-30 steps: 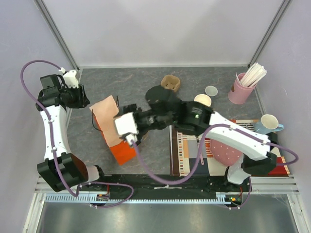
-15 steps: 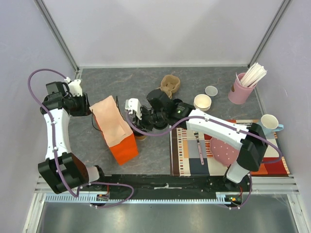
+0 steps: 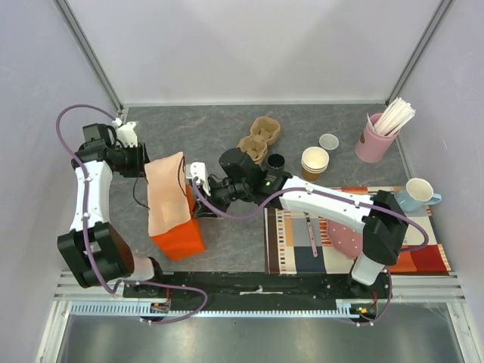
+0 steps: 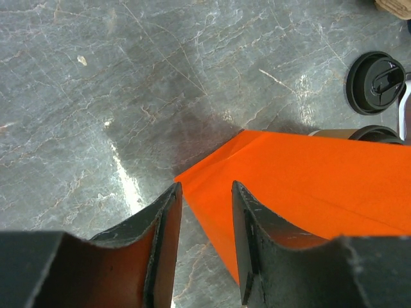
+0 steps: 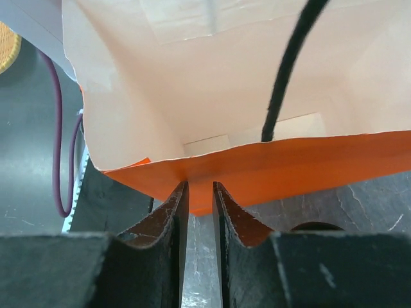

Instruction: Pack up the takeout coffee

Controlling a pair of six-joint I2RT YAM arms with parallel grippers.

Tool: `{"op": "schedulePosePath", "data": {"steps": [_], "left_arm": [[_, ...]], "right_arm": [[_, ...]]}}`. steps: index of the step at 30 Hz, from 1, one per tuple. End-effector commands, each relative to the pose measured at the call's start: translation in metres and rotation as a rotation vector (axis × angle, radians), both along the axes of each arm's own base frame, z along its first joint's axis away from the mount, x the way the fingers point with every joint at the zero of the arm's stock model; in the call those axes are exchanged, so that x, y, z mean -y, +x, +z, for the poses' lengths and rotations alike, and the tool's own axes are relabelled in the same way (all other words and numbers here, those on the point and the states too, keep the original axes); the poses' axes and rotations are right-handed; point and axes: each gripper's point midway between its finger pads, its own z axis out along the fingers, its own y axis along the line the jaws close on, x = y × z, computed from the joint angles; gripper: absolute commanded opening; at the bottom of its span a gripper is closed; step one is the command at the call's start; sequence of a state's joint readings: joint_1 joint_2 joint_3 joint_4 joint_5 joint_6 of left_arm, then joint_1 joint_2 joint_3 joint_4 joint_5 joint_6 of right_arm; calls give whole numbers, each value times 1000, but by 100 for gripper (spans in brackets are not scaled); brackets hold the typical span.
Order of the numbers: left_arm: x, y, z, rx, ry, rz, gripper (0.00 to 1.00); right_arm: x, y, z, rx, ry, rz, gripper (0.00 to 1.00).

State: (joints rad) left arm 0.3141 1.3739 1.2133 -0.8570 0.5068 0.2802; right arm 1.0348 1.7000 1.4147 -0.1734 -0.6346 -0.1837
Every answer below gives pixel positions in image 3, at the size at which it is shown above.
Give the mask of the orange paper bag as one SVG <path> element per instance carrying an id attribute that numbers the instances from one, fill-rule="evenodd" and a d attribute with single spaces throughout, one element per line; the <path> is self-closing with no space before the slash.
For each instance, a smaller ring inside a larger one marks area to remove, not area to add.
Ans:
<path id="1" fill-rule="evenodd" d="M 185 155 L 178 152 L 144 166 L 147 179 L 148 235 L 172 261 L 204 253 L 194 198 L 185 183 Z"/>

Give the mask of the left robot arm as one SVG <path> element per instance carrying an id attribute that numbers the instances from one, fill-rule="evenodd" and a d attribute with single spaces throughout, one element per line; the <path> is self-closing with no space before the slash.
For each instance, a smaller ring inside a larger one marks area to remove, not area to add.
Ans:
<path id="1" fill-rule="evenodd" d="M 83 288 L 100 286 L 101 278 L 130 278 L 140 281 L 149 297 L 158 297 L 166 289 L 159 263 L 134 255 L 109 217 L 113 174 L 140 178 L 149 160 L 136 126 L 130 122 L 118 128 L 100 123 L 83 127 L 85 141 L 71 160 L 77 180 L 76 211 L 68 233 L 58 237 L 57 248 Z"/>

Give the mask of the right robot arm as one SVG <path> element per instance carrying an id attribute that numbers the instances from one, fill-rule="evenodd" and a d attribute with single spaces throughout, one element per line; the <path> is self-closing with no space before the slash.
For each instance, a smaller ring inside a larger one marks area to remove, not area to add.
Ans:
<path id="1" fill-rule="evenodd" d="M 354 297 L 364 297 L 385 268 L 395 265 L 401 252 L 408 220 L 394 195 L 350 194 L 312 184 L 280 169 L 264 170 L 247 154 L 232 148 L 219 158 L 226 176 L 208 175 L 204 163 L 187 167 L 187 179 L 197 193 L 196 217 L 226 216 L 232 202 L 255 203 L 329 219 L 362 235 L 362 250 L 346 279 Z"/>

